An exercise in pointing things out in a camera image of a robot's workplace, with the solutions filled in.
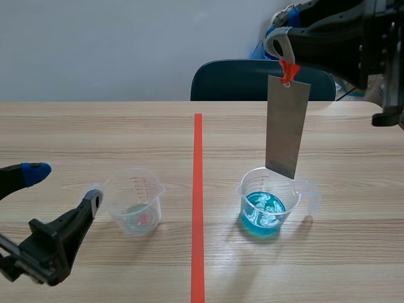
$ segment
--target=cup handle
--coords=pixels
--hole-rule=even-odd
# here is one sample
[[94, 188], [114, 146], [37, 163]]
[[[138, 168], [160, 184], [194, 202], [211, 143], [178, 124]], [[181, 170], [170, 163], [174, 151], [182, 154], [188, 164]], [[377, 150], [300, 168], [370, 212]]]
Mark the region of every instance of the cup handle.
[[314, 215], [318, 212], [321, 202], [321, 195], [318, 192], [317, 185], [311, 181], [295, 181], [294, 189], [301, 194], [302, 198], [307, 199], [307, 213]]
[[237, 191], [237, 194], [239, 194], [240, 196], [242, 196], [242, 193], [241, 193], [241, 184], [239, 184], [239, 185], [235, 188], [235, 191]]

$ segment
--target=chair backrest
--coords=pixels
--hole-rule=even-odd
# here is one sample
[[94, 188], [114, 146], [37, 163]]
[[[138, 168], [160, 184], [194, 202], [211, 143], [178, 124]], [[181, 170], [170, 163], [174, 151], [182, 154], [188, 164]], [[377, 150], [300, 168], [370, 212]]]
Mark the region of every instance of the chair backrest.
[[[200, 67], [191, 101], [266, 101], [268, 75], [283, 76], [278, 61], [222, 60]], [[311, 84], [310, 101], [334, 101], [335, 83], [325, 71], [302, 66], [295, 80]]]

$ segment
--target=wood grain surface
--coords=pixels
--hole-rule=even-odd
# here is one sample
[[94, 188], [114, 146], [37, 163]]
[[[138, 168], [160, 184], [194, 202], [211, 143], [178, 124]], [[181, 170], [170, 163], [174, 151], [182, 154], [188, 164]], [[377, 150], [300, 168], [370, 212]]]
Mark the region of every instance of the wood grain surface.
[[55, 219], [94, 183], [128, 167], [167, 186], [152, 235], [130, 237], [104, 211], [56, 287], [0, 277], [1, 302], [190, 302], [193, 119], [204, 120], [207, 303], [404, 302], [404, 132], [374, 128], [364, 102], [311, 102], [297, 179], [316, 181], [281, 232], [251, 237], [235, 188], [264, 165], [265, 102], [0, 103], [0, 167], [48, 162], [38, 186], [0, 202], [14, 241]]

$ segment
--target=blue liquid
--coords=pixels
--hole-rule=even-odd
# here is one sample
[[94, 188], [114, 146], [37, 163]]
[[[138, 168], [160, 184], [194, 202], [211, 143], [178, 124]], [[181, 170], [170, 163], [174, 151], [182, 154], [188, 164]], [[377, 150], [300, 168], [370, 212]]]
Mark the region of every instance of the blue liquid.
[[[285, 211], [285, 206], [279, 198], [270, 193], [251, 193], [247, 196], [247, 199], [257, 209], [268, 213], [281, 213]], [[243, 202], [243, 205], [245, 207], [241, 211], [241, 219], [248, 229], [259, 235], [268, 235], [279, 231], [285, 215], [261, 213], [249, 206], [247, 202]]]

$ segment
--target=plastic measuring cup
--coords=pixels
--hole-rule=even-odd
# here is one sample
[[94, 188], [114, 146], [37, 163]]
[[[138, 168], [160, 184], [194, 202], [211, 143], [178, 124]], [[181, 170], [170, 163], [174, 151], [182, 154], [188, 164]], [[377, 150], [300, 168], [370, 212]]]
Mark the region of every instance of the plastic measuring cup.
[[253, 169], [237, 187], [241, 196], [241, 218], [259, 235], [278, 232], [302, 198], [309, 200], [308, 213], [318, 210], [321, 195], [315, 183], [294, 181], [266, 167]]
[[103, 209], [126, 234], [143, 235], [156, 228], [162, 217], [160, 196], [165, 187], [146, 169], [126, 169], [102, 186]]

